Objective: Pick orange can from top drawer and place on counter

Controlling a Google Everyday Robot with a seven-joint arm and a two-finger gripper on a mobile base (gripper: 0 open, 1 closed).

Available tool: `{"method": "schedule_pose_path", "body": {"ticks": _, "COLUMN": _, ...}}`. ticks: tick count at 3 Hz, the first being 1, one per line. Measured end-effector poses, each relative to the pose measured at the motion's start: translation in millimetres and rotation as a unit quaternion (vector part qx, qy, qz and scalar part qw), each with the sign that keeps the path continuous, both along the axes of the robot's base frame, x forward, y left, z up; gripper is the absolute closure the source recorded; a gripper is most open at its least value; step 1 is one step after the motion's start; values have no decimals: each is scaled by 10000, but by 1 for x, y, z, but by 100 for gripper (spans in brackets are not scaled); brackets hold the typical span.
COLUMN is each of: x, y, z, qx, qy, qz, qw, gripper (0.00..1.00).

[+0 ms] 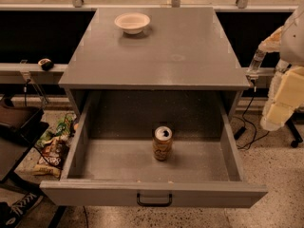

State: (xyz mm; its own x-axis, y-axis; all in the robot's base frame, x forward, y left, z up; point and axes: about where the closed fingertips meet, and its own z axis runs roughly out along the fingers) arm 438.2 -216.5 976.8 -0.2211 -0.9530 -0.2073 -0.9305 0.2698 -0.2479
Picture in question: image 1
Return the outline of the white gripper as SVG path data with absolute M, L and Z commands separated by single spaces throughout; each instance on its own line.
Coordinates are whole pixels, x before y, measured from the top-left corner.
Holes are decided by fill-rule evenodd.
M 267 52 L 279 52 L 282 28 L 276 29 L 264 39 L 258 49 Z M 293 66 L 285 73 L 277 73 L 278 88 L 274 103 L 267 101 L 260 120 L 264 130 L 277 131 L 293 115 L 295 109 L 304 103 L 304 67 Z

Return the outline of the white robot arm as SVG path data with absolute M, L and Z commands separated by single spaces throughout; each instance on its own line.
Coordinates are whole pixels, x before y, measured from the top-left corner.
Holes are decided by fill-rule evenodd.
M 278 52 L 280 68 L 292 66 L 286 72 L 276 71 L 262 112 L 262 128 L 277 131 L 304 103 L 304 5 L 299 5 L 282 27 L 258 45 L 258 49 Z

